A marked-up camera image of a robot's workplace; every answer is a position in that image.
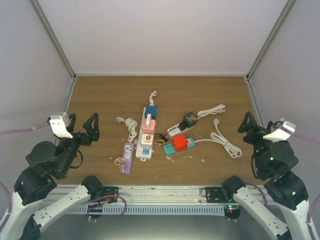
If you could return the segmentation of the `small white adapter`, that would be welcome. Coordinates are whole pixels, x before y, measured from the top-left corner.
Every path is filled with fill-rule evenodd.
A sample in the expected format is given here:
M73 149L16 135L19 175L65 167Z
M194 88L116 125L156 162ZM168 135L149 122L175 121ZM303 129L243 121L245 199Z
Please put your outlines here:
M151 121L152 121L152 114L148 113L145 119L145 125L147 128L151 127Z

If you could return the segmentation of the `red cube socket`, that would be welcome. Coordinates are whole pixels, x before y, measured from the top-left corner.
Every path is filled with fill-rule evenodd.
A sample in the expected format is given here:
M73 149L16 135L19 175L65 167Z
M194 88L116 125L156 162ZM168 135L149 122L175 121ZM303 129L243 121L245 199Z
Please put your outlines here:
M188 148L188 142L186 137L181 134L181 135L177 135L174 136L172 138L172 142L173 142L173 147L174 150L178 153L178 152L182 152L185 151Z

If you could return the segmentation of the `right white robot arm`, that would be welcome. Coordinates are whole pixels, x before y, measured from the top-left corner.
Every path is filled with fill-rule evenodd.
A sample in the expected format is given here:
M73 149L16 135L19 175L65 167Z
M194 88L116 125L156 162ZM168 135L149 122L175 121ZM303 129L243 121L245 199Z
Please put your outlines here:
M265 182L264 188L285 221L257 200L238 176L228 178L221 185L223 200L240 204L272 240L319 239L309 213L307 188L292 171L299 162L288 141L295 130L296 126L284 119L270 121L267 128L259 126L249 111L237 130L245 133L243 141L253 146L251 170L254 178Z

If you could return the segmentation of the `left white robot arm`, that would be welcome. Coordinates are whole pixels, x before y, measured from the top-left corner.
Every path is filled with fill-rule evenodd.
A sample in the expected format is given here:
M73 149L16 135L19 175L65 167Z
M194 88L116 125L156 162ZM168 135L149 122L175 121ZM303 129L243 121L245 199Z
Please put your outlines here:
M76 114L66 112L51 115L46 122L23 133L50 126L59 139L58 144L42 141L35 145L26 156L28 167L17 178L12 194L7 194L8 208L0 221L2 240L37 240L41 233L77 205L103 197L103 184L94 175L89 175L69 194L37 211L50 192L56 187L56 180L67 177L70 169L75 169L73 161L83 154L81 146L90 146L100 138L99 115L93 113L83 124L84 132L74 132Z

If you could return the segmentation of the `white cube socket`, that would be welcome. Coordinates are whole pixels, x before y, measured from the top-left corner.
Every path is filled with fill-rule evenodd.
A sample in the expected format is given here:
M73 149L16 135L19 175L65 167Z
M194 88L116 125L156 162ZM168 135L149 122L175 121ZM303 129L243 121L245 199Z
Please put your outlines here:
M140 144L144 147L149 147L154 144L154 135L149 133L143 133L141 135Z

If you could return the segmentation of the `dark green cube socket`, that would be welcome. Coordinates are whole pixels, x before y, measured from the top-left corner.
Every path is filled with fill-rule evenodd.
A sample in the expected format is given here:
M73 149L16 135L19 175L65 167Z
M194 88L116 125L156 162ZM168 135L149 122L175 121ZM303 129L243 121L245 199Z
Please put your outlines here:
M191 128L196 125L198 120L198 116L193 112L188 112L183 116L183 122L185 123L187 128Z

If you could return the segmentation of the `black charger with cable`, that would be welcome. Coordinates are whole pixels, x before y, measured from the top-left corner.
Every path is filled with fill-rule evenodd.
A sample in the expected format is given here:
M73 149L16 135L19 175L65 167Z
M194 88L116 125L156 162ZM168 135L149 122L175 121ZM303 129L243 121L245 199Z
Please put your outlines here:
M179 130L179 131L182 131L184 130L185 128L187 127L187 124L185 122L180 122L178 124L176 124L175 126L169 128L167 130L167 132L165 134L162 134L162 133L156 133L154 135L154 140L159 143L159 144L164 144L166 143L169 139L167 138L167 136L175 131L175 130Z

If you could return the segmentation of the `small white usb charger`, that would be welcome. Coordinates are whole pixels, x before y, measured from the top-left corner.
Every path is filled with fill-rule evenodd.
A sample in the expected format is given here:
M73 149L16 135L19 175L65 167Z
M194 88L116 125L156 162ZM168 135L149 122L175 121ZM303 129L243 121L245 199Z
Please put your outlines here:
M131 161L131 159L132 159L132 150L131 150L131 149L126 149L126 150L124 151L123 159L124 159L125 161Z

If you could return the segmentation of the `blue cube socket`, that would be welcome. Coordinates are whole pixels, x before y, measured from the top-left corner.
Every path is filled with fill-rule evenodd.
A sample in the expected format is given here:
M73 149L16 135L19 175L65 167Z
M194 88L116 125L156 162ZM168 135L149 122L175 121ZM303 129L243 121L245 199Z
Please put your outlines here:
M147 118L148 114L151 115L152 120L156 120L157 114L158 114L158 108L156 106L151 106L151 105L146 106L144 111L144 117Z

